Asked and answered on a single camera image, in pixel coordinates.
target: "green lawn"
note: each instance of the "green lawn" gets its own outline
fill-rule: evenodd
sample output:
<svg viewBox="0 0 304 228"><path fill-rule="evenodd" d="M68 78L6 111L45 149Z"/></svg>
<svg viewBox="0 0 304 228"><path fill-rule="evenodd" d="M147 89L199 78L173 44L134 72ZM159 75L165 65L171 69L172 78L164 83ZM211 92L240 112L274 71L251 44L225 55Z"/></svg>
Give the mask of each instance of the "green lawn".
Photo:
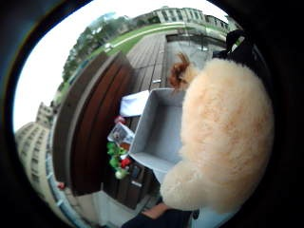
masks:
<svg viewBox="0 0 304 228"><path fill-rule="evenodd" d="M142 32L146 32L145 34L141 34L139 36L134 37L133 39L130 39L126 42L121 43L120 45L115 46L113 49L111 49L107 54L108 55L112 55L114 53L116 53L117 51L121 51L123 54L127 54L127 52L132 49L145 35L148 34L152 34L152 33L156 33L156 32L160 32L160 31L166 31L166 30L172 30L172 29L177 29L177 28L183 28L183 23L180 24L176 24L176 25L162 25L162 24L155 24L155 25L151 25L151 26L146 26L143 28L139 28L136 30L132 30L129 31L128 33L125 33L119 37L114 38L113 40L109 41L110 44L112 45L117 45L119 44L121 41L128 39L134 35L140 34ZM218 28L214 28L214 27L209 27L209 29L215 29L218 31L221 31ZM104 51L105 48L104 47L100 47L98 49L96 49L95 51L93 51L88 58L94 57L96 55L98 55L100 52Z"/></svg>

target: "building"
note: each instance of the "building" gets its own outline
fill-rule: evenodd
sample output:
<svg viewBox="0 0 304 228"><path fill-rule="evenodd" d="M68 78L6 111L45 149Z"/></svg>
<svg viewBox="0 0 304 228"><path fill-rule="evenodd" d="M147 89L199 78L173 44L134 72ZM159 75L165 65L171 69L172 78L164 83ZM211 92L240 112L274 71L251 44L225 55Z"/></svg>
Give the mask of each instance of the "building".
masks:
<svg viewBox="0 0 304 228"><path fill-rule="evenodd" d="M205 15L199 9L192 8L169 8L162 7L153 10L146 14L140 15L134 20L137 24L153 24L153 23L193 23L197 25L215 27L223 31L229 31L229 26L226 22L221 21L215 16Z"/></svg>
<svg viewBox="0 0 304 228"><path fill-rule="evenodd" d="M229 22L229 30L236 30L236 29L242 29L241 26L238 24L238 22L236 22L236 20L234 18L232 18L231 16L226 15L226 18Z"/></svg>
<svg viewBox="0 0 304 228"><path fill-rule="evenodd" d="M91 227L94 221L82 216L82 205L67 196L68 189L60 190L59 182L54 178L49 147L52 120L52 108L40 104L36 121L25 124L16 132L20 161L37 195L62 221L71 227Z"/></svg>

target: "fisheye lens view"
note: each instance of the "fisheye lens view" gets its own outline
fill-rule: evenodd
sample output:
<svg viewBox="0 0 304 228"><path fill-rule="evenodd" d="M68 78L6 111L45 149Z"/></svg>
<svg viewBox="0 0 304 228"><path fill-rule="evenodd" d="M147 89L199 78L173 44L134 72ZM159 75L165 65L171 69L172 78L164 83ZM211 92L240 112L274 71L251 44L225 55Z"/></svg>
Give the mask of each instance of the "fisheye lens view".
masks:
<svg viewBox="0 0 304 228"><path fill-rule="evenodd" d="M18 156L71 227L220 227L267 168L272 93L256 44L217 6L94 0L24 64Z"/></svg>

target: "stuffed animal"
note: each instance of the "stuffed animal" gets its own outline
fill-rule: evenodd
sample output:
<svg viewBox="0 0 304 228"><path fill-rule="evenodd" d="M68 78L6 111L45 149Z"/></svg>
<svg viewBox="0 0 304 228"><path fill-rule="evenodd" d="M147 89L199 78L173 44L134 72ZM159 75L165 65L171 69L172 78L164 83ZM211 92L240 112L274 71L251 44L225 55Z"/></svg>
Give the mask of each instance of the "stuffed animal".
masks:
<svg viewBox="0 0 304 228"><path fill-rule="evenodd" d="M231 212L252 195L269 160L274 137L270 98L251 69L227 60L209 61L188 84L182 160L164 177L163 201L181 210Z"/></svg>

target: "gray box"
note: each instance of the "gray box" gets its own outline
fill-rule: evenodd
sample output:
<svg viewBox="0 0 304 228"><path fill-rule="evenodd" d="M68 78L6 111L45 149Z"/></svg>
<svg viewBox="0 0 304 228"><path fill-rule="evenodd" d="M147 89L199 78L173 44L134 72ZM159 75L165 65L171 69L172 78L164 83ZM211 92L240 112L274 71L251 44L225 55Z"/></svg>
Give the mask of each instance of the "gray box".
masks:
<svg viewBox="0 0 304 228"><path fill-rule="evenodd" d="M181 113L184 92L172 88L151 91L140 118L129 155L152 169L162 182L181 160Z"/></svg>

